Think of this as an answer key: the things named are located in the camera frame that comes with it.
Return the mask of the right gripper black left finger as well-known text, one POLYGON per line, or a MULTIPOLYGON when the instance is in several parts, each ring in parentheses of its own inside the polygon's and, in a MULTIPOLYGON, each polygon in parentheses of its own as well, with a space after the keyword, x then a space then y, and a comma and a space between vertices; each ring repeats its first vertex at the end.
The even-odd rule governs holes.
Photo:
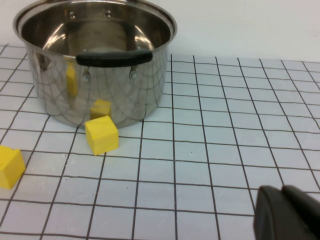
POLYGON ((282 189, 259 188, 253 229, 257 240, 316 240, 282 189))

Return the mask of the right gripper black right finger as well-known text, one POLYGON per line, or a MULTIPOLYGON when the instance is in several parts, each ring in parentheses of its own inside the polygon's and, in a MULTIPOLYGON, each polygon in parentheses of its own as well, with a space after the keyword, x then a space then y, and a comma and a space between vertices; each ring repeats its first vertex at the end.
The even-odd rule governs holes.
POLYGON ((281 192, 289 200, 310 231, 320 239, 320 202, 293 185, 284 185, 281 192))

